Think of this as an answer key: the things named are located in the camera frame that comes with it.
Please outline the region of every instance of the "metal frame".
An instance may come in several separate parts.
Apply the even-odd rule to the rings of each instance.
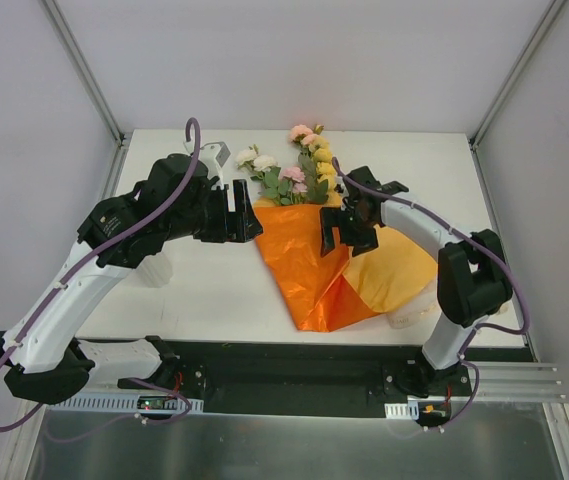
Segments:
[[[481,161],[477,157],[477,149],[493,124],[495,117],[510,97],[522,73],[535,56],[550,29],[557,22],[567,3],[568,0],[552,0],[549,3],[470,141],[478,178],[487,200],[486,206],[491,223],[496,229],[499,229],[499,219],[493,208],[492,196],[482,172]],[[117,149],[111,160],[109,175],[102,190],[102,198],[111,196],[115,193],[124,165],[128,150],[128,139],[119,127],[57,1],[40,0],[40,4],[49,18],[69,60],[73,64],[87,95],[95,105],[111,136],[117,142]],[[533,344],[529,338],[529,347],[532,346]],[[478,366],[480,368],[481,381],[476,401],[534,402],[543,404],[562,473],[565,478],[569,478],[569,405],[566,403],[568,400],[564,384],[559,377],[557,368],[554,365],[542,363],[478,362]],[[475,380],[474,372],[469,372],[469,376],[471,381]],[[89,396],[99,395],[103,394],[103,391],[85,394]],[[23,415],[31,407],[31,402],[22,401],[18,414],[20,416]],[[0,465],[0,478],[11,480],[24,478],[34,453],[35,441],[43,415],[44,409],[38,412],[30,422],[11,433]]]

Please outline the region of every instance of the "flower bouquet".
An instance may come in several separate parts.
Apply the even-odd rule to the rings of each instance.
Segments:
[[[377,230],[379,247],[352,258],[345,245],[321,257],[320,209],[341,204],[333,153],[323,127],[297,125],[288,140],[297,164],[281,167],[257,145],[241,151],[237,166],[261,184],[255,204],[264,234],[256,238],[299,330],[330,332],[395,310],[435,277],[436,264],[401,233]]]

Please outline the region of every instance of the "white flower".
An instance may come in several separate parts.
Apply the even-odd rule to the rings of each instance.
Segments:
[[[237,154],[237,157],[235,157],[235,162],[237,163],[238,167],[241,167],[246,162],[252,162],[256,158],[257,158],[257,153],[255,153],[255,150],[247,148],[246,150],[242,150],[240,153]]]
[[[271,167],[277,166],[277,160],[270,155],[260,155],[253,162],[253,168],[258,172],[268,172]]]

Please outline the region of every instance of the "robotic arm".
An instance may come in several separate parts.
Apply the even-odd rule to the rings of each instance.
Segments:
[[[510,300],[513,288],[488,256],[460,241],[452,228],[444,228],[428,210],[414,208],[416,198],[401,183],[381,185],[368,167],[353,170],[344,180],[348,196],[342,208],[320,211],[323,255],[335,248],[333,228],[338,228],[341,243],[354,247],[353,255],[377,248],[374,226],[379,225],[400,231],[438,263],[437,299],[442,314],[415,363],[394,380],[404,393],[426,398],[432,381],[457,370],[459,353],[468,346],[476,325]],[[502,244],[493,231],[466,236],[504,260]]]
[[[193,142],[185,145],[192,154]],[[197,159],[171,154],[157,160],[148,179],[133,191],[99,202],[79,227],[77,242],[46,292],[17,325],[0,332],[0,360],[13,348],[5,361],[10,367],[5,382],[15,397],[57,404],[86,385],[129,377],[161,385],[173,379],[176,358],[159,337],[92,343],[75,339],[75,334],[104,296],[165,242],[190,235],[203,242],[243,243],[263,232],[244,180],[233,181],[235,211],[229,211],[228,185],[221,178],[221,166],[230,155],[226,145],[207,144],[197,153]],[[190,170],[181,194],[144,224],[175,195]],[[82,262],[140,224],[132,235]],[[52,292],[56,295],[51,300]],[[35,322],[20,337],[33,317]]]

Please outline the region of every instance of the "gray floor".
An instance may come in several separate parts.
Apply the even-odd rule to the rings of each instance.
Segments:
[[[53,435],[70,437],[113,415],[46,417]],[[477,403],[444,434],[412,433],[410,421],[193,415],[142,426],[125,419],[68,445],[40,436],[28,478],[561,478],[538,405]]]

